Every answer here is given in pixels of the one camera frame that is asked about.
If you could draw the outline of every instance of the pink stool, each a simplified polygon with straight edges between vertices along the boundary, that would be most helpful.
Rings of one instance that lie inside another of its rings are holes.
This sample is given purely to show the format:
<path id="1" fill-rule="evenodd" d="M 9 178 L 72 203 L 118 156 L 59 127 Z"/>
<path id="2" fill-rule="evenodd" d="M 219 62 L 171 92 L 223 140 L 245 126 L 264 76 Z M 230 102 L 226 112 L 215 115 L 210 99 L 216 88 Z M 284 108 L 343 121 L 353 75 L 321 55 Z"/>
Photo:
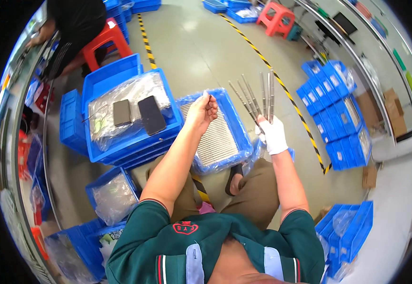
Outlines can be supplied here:
<path id="1" fill-rule="evenodd" d="M 269 9 L 274 9 L 276 11 L 274 17 L 267 15 Z M 284 24 L 286 19 L 289 20 L 287 25 Z M 266 35 L 274 36 L 276 32 L 279 32 L 283 33 L 283 38 L 286 39 L 294 24 L 294 13 L 283 5 L 270 2 L 264 7 L 258 17 L 258 20 L 256 21 L 256 24 L 259 25 L 260 22 L 263 22 L 267 27 Z"/>

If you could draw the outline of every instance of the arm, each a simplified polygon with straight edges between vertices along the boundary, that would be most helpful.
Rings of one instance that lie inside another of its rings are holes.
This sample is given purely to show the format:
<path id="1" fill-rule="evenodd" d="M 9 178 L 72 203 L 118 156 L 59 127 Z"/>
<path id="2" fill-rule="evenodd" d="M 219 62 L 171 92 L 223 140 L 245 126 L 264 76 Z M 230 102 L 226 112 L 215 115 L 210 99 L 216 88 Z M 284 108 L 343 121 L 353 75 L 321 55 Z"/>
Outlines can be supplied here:
<path id="1" fill-rule="evenodd" d="M 294 210 L 301 209 L 309 212 L 309 205 L 304 187 L 288 152 L 283 123 L 277 117 L 274 117 L 273 124 L 270 124 L 263 116 L 259 116 L 258 121 L 265 135 L 259 133 L 259 128 L 256 128 L 256 132 L 263 142 L 266 141 L 276 173 L 277 193 L 282 208 L 280 223 L 282 223 L 285 217 Z"/>
<path id="2" fill-rule="evenodd" d="M 174 203 L 186 183 L 201 136 L 217 118 L 217 102 L 206 91 L 190 107 L 186 123 L 167 154 L 157 165 L 141 194 L 141 201 L 155 199 L 173 214 Z"/>

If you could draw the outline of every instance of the khaki pants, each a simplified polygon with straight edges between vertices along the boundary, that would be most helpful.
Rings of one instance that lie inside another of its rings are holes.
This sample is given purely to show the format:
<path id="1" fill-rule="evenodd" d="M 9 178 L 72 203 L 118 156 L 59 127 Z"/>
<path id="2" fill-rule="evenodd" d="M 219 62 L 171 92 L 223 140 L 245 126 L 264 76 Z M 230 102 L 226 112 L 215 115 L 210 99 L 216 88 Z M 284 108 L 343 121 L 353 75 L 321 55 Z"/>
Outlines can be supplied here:
<path id="1" fill-rule="evenodd" d="M 158 157 L 146 172 L 149 178 L 163 156 Z M 194 199 L 192 175 L 189 173 L 186 183 L 175 201 L 171 223 L 188 216 L 198 215 Z M 260 230 L 265 230 L 279 207 L 276 175 L 272 164 L 264 159 L 254 163 L 250 173 L 239 182 L 239 193 L 221 213 L 240 213 L 247 217 Z"/>

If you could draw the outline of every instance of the person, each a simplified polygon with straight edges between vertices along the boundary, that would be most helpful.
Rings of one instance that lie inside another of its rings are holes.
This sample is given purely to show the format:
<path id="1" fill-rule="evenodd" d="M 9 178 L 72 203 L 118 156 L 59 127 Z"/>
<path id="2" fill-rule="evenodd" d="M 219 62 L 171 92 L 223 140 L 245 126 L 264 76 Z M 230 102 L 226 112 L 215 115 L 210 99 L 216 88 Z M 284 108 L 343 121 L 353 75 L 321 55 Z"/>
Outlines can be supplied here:
<path id="1" fill-rule="evenodd" d="M 90 73 L 80 51 L 100 34 L 106 24 L 106 7 L 102 0 L 48 0 L 47 20 L 39 35 L 31 38 L 26 47 L 31 48 L 48 40 L 57 29 L 61 33 L 59 45 L 40 76 L 52 80 L 66 75 L 79 66 L 83 77 Z M 95 50 L 100 65 L 106 56 L 106 48 Z"/>
<path id="2" fill-rule="evenodd" d="M 259 159 L 232 177 L 231 203 L 199 214 L 189 173 L 201 136 L 217 118 L 204 94 L 184 127 L 149 170 L 139 204 L 105 265 L 109 283 L 319 283 L 324 254 L 302 184 L 288 153 L 283 123 L 258 120 L 272 164 Z M 266 230 L 281 205 L 280 228 Z"/>

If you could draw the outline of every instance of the green polo shirt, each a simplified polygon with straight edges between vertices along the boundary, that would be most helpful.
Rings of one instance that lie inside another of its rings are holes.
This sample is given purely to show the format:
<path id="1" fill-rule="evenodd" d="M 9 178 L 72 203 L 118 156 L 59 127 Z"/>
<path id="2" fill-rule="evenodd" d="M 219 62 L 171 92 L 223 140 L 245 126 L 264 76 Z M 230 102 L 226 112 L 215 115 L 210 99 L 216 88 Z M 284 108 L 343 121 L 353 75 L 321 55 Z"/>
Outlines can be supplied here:
<path id="1" fill-rule="evenodd" d="M 319 283 L 324 254 L 310 214 L 291 212 L 278 231 L 240 214 L 207 213 L 170 224 L 168 211 L 144 200 L 132 211 L 106 264 L 109 283 L 205 284 L 223 241 L 239 241 L 260 273 L 291 283 Z"/>

